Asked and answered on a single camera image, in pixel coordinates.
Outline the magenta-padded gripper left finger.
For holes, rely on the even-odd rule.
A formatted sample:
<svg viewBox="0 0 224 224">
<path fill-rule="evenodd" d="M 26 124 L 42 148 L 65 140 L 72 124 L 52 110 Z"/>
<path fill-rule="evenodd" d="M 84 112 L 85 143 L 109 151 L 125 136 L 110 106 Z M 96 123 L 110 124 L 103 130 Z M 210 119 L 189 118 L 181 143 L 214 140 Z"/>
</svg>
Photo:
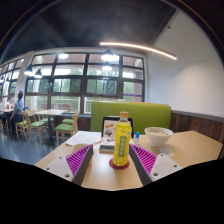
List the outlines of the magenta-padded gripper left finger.
<svg viewBox="0 0 224 224">
<path fill-rule="evenodd" d="M 94 154 L 93 145 L 87 145 L 66 157 L 58 157 L 45 170 L 80 186 Z"/>
</svg>

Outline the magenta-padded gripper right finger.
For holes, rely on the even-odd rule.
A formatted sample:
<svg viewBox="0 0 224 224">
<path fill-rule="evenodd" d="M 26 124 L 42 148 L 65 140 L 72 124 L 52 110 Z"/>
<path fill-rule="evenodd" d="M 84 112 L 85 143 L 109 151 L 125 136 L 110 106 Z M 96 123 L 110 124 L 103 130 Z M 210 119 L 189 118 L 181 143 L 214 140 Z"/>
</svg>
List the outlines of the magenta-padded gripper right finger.
<svg viewBox="0 0 224 224">
<path fill-rule="evenodd" d="M 164 153 L 156 155 L 133 144 L 129 145 L 129 154 L 143 186 L 182 169 Z"/>
</svg>

